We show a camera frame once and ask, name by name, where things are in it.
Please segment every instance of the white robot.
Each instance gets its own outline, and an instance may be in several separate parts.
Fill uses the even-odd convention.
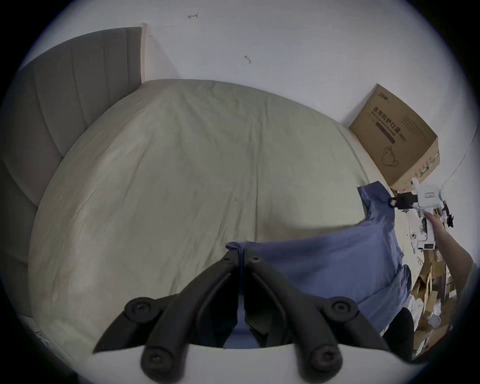
[[[390,205],[401,210],[415,209],[421,219],[418,227],[410,228],[410,240],[413,249],[435,249],[435,236],[432,223],[426,219],[424,212],[433,214],[435,208],[441,209],[441,220],[453,227],[453,216],[448,210],[444,191],[436,185],[420,185],[418,179],[412,179],[413,192],[400,193],[390,200]]]

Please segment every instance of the beige bedding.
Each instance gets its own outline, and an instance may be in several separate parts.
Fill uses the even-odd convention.
[[[42,198],[29,253],[33,314],[77,367],[137,296],[179,292],[227,241],[288,240],[365,218],[385,180],[352,133],[235,84],[144,83],[73,145]],[[418,275],[405,214],[404,261]]]

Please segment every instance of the screw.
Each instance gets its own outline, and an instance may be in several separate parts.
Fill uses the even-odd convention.
[[[148,303],[138,303],[138,304],[135,305],[133,312],[134,313],[150,312],[150,304],[148,304]]]
[[[350,306],[344,301],[337,301],[332,305],[332,309],[337,312],[345,313],[350,311]]]
[[[334,346],[324,345],[312,352],[310,365],[316,371],[330,371],[341,362],[341,355]]]
[[[150,368],[160,372],[168,372],[172,370],[173,359],[168,352],[160,349],[154,349],[151,353]]]

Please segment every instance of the white plastic part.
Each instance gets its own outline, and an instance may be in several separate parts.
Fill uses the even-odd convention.
[[[425,365],[410,364],[382,350],[339,345],[343,365],[329,384],[406,383]],[[144,347],[100,352],[77,371],[92,384],[154,384],[140,367]],[[299,384],[295,345],[257,349],[222,349],[188,345],[178,383]]]

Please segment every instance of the white wall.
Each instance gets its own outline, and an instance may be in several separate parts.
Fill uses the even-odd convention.
[[[479,122],[474,96],[449,48],[400,0],[84,0],[49,26],[25,62],[72,37],[140,23],[148,24],[147,80],[249,85],[346,126],[380,83],[438,134],[441,162],[431,183],[441,185],[452,174]],[[445,185],[453,234],[474,255],[479,254],[480,208],[474,201],[480,190],[479,148],[477,140]]]

